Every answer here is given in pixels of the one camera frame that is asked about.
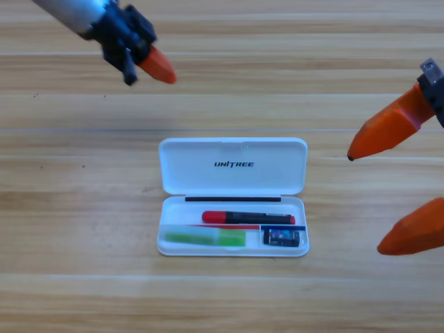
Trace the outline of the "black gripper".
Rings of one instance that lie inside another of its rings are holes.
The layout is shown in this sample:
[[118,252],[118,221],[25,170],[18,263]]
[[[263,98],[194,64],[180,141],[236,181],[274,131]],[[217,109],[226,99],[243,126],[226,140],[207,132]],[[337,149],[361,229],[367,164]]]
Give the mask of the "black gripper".
[[432,58],[420,68],[418,84],[364,123],[348,149],[350,161],[395,148],[434,115],[444,126],[443,70]]
[[167,57],[152,45],[156,41],[152,23],[132,5],[120,8],[118,1],[111,1],[102,18],[89,25],[85,39],[101,45],[103,59],[123,74],[129,86],[137,81],[136,65],[155,80],[177,82]]

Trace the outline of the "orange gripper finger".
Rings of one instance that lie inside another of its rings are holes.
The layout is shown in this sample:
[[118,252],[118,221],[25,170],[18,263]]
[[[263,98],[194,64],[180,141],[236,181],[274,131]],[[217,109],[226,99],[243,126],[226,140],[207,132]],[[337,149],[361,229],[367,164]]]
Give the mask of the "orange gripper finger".
[[412,255],[443,247],[443,197],[435,198],[400,219],[381,240],[383,255]]

